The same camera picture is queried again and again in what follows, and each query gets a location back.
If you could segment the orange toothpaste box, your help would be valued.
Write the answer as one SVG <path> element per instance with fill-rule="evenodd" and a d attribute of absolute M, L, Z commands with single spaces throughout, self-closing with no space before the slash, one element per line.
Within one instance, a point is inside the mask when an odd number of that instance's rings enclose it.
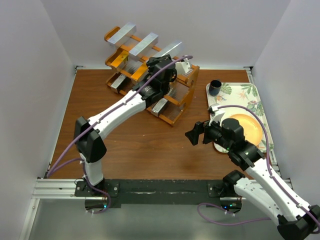
<path fill-rule="evenodd" d="M 131 75 L 131 82 L 136 85 L 138 82 L 140 82 L 148 73 L 148 67 L 146 63 L 142 63 L 140 67 L 137 68 L 137 70 Z"/>
<path fill-rule="evenodd" d="M 122 70 L 129 59 L 129 52 L 125 50 L 117 50 L 116 53 L 109 59 L 110 67 L 119 72 Z"/>

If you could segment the grey toothpaste box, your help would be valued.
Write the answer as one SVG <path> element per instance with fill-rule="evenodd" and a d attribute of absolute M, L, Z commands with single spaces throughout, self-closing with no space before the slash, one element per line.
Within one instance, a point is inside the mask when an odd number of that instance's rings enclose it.
<path fill-rule="evenodd" d="M 123 27 L 116 27 L 115 29 L 111 30 L 105 35 L 104 39 L 107 43 L 109 43 L 110 46 L 117 49 L 126 43 L 136 32 L 136 30 L 137 26 L 132 22 L 128 22 Z"/>

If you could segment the chrome silver toothpaste box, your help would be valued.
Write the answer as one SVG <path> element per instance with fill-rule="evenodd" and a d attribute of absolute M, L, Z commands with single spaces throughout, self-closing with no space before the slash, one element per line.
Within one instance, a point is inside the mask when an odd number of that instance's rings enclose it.
<path fill-rule="evenodd" d="M 152 108 L 151 113 L 158 117 L 162 111 L 165 109 L 166 104 L 168 103 L 168 100 L 166 98 L 160 99 Z"/>

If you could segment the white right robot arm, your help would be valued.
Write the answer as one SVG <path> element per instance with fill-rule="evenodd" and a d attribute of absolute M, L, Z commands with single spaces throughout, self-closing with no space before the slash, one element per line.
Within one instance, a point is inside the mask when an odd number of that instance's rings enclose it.
<path fill-rule="evenodd" d="M 320 207 L 310 205 L 288 186 L 265 155 L 245 139 L 238 120 L 198 121 L 185 136 L 195 146 L 201 134 L 203 144 L 214 142 L 225 148 L 230 160 L 241 168 L 222 179 L 225 189 L 263 211 L 276 224 L 283 239 L 304 240 L 311 234 L 319 234 Z"/>

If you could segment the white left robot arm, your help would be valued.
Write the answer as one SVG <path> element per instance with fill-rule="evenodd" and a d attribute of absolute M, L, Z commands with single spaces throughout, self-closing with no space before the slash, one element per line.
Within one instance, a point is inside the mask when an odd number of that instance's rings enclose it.
<path fill-rule="evenodd" d="M 177 78 L 176 62 L 170 55 L 152 57 L 147 61 L 148 73 L 118 102 L 103 112 L 77 119 L 74 140 L 88 182 L 98 187 L 104 181 L 102 158 L 107 152 L 105 138 L 120 124 L 157 103 L 170 91 Z"/>

